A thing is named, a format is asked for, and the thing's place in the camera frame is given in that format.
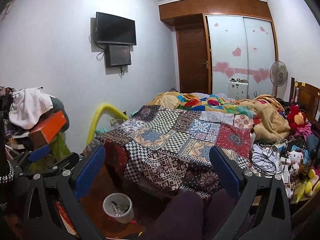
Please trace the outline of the colourful orange blanket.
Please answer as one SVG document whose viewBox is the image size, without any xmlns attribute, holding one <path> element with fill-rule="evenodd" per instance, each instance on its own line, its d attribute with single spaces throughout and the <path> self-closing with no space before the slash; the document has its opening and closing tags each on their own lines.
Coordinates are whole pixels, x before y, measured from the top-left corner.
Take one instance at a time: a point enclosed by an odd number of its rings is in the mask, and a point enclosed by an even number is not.
<svg viewBox="0 0 320 240">
<path fill-rule="evenodd" d="M 270 144 L 285 139 L 290 133 L 289 123 L 282 116 L 284 108 L 276 98 L 268 94 L 257 96 L 252 100 L 226 101 L 214 94 L 201 98 L 196 94 L 164 92 L 158 94 L 148 105 L 245 115 L 250 123 L 255 125 L 255 139 Z"/>
</svg>

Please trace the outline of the yellow foam bed rail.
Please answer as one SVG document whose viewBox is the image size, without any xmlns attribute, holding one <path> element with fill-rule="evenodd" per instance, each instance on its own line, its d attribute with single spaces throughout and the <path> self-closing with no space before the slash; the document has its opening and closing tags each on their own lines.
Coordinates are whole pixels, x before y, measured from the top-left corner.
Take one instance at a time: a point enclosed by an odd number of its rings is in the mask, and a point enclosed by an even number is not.
<svg viewBox="0 0 320 240">
<path fill-rule="evenodd" d="M 114 107 L 110 103 L 101 103 L 95 113 L 93 114 L 89 130 L 86 138 L 86 145 L 88 145 L 96 136 L 95 130 L 100 127 L 110 128 L 111 125 L 108 122 L 112 119 L 116 121 L 126 121 L 129 117 L 121 110 Z"/>
</svg>

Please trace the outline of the red plush toy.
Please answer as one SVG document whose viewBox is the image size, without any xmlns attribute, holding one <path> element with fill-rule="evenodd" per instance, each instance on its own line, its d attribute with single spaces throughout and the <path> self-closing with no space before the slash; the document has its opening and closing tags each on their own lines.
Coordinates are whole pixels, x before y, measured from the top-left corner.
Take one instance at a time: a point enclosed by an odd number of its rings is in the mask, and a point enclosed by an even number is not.
<svg viewBox="0 0 320 240">
<path fill-rule="evenodd" d="M 287 115 L 287 121 L 291 129 L 291 134 L 295 134 L 299 128 L 306 126 L 306 114 L 300 110 L 298 105 L 292 104 Z"/>
</svg>

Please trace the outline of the white trash bin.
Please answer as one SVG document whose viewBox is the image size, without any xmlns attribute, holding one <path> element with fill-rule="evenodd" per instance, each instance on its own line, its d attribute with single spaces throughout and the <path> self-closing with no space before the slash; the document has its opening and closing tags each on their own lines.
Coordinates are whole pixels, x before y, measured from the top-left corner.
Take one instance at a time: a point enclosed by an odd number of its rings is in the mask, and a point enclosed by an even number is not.
<svg viewBox="0 0 320 240">
<path fill-rule="evenodd" d="M 127 224 L 134 219 L 134 211 L 131 199 L 123 193 L 108 195 L 103 201 L 103 210 L 116 221 Z"/>
</svg>

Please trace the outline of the white cloth on pile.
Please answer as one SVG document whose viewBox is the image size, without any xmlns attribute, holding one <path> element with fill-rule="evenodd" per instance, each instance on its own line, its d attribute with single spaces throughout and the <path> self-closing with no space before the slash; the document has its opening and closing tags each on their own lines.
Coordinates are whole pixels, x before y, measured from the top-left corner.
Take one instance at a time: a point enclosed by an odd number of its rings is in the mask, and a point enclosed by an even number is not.
<svg viewBox="0 0 320 240">
<path fill-rule="evenodd" d="M 12 94 L 9 121 L 23 129 L 32 129 L 41 115 L 53 108 L 49 94 L 38 88 L 25 88 Z"/>
</svg>

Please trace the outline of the pink cloth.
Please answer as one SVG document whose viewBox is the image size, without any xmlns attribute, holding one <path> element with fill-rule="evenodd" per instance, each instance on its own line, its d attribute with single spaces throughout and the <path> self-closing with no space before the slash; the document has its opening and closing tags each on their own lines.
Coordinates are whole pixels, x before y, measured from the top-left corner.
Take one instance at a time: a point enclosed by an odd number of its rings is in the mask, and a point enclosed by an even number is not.
<svg viewBox="0 0 320 240">
<path fill-rule="evenodd" d="M 311 135 L 311 124 L 308 122 L 304 127 L 297 128 L 296 133 L 294 134 L 295 137 L 303 137 L 305 140 L 309 135 Z"/>
</svg>

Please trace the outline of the orange cardboard box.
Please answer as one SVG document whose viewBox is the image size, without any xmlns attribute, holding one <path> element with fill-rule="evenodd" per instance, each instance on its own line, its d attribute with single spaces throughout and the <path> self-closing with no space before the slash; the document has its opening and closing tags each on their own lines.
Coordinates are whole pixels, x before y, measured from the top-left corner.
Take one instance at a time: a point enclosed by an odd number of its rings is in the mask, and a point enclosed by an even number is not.
<svg viewBox="0 0 320 240">
<path fill-rule="evenodd" d="M 62 111 L 48 116 L 48 118 L 39 122 L 29 131 L 29 138 L 34 148 L 39 148 L 49 144 L 66 124 L 66 119 Z"/>
</svg>

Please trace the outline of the wooden headboard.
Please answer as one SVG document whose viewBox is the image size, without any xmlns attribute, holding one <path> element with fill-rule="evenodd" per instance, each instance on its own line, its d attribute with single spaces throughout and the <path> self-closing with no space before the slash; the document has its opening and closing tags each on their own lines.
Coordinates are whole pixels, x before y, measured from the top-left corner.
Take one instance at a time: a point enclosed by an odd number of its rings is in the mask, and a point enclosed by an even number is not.
<svg viewBox="0 0 320 240">
<path fill-rule="evenodd" d="M 309 122 L 313 130 L 319 130 L 319 88 L 292 77 L 289 103 L 298 105 L 306 114 L 306 123 Z"/>
</svg>

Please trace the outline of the brown wooden door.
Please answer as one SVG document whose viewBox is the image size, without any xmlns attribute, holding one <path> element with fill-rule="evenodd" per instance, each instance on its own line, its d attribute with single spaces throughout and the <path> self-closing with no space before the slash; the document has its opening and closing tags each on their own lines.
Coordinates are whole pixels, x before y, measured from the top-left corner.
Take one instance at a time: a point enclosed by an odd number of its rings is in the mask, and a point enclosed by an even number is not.
<svg viewBox="0 0 320 240">
<path fill-rule="evenodd" d="M 178 68 L 181 93 L 208 93 L 208 55 L 204 25 L 176 27 Z"/>
</svg>

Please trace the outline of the patchwork patterned bed quilt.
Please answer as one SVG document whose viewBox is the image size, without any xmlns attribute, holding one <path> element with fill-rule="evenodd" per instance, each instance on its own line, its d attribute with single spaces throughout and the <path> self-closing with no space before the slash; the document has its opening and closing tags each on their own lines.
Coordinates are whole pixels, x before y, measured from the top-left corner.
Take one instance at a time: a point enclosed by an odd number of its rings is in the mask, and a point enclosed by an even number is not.
<svg viewBox="0 0 320 240">
<path fill-rule="evenodd" d="M 210 149 L 219 146 L 246 168 L 251 127 L 244 114 L 145 105 L 117 128 L 97 135 L 84 155 L 103 146 L 114 179 L 131 181 L 152 194 L 188 190 L 207 198 L 222 189 Z"/>
</svg>

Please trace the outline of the small black wall monitor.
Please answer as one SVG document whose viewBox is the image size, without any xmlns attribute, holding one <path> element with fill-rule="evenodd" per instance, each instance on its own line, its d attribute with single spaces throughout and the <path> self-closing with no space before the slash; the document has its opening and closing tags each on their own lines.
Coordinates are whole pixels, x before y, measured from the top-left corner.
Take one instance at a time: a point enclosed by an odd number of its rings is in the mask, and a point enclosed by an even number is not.
<svg viewBox="0 0 320 240">
<path fill-rule="evenodd" d="M 105 64 L 107 68 L 131 65 L 129 46 L 109 45 L 105 49 Z"/>
</svg>

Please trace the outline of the yellow plush toy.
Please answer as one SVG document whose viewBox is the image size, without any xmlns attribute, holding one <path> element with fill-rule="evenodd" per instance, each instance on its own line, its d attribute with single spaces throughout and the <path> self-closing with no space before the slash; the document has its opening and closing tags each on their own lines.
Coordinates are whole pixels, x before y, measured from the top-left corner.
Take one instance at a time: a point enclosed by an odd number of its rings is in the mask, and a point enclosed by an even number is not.
<svg viewBox="0 0 320 240">
<path fill-rule="evenodd" d="M 294 192 L 293 203 L 297 204 L 300 201 L 307 200 L 319 191 L 319 173 L 311 168 L 308 176 L 298 184 Z"/>
</svg>

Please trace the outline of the white cow plush toy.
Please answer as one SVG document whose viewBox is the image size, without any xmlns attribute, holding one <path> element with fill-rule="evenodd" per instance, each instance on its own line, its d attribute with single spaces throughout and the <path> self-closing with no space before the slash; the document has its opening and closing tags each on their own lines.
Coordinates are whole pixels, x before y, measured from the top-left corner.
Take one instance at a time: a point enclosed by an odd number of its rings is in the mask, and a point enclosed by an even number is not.
<svg viewBox="0 0 320 240">
<path fill-rule="evenodd" d="M 292 150 L 289 152 L 289 172 L 291 176 L 296 177 L 299 174 L 300 166 L 303 163 L 304 156 L 301 149 Z"/>
</svg>

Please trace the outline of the white sliding wardrobe with hearts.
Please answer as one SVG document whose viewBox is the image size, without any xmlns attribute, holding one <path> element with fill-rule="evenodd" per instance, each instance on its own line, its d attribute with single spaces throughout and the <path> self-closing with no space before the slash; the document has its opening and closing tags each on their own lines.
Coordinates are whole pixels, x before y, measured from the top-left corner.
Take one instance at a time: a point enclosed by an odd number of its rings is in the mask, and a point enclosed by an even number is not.
<svg viewBox="0 0 320 240">
<path fill-rule="evenodd" d="M 212 59 L 212 93 L 228 97 L 231 79 L 248 81 L 248 99 L 273 92 L 270 68 L 276 60 L 270 21 L 208 15 Z"/>
</svg>

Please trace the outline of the white spray bottle black cap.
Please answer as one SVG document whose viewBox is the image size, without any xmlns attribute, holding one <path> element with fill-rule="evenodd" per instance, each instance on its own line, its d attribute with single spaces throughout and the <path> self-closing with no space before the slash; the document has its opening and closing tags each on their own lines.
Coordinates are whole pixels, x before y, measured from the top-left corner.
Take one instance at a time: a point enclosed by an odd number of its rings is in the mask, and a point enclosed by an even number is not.
<svg viewBox="0 0 320 240">
<path fill-rule="evenodd" d="M 255 124 L 252 125 L 252 128 L 250 130 L 250 143 L 251 143 L 251 148 L 253 147 L 253 144 L 254 144 L 254 141 L 255 141 L 255 137 L 256 137 L 256 134 L 255 134 L 255 131 L 254 131 L 254 127 L 255 127 Z"/>
</svg>

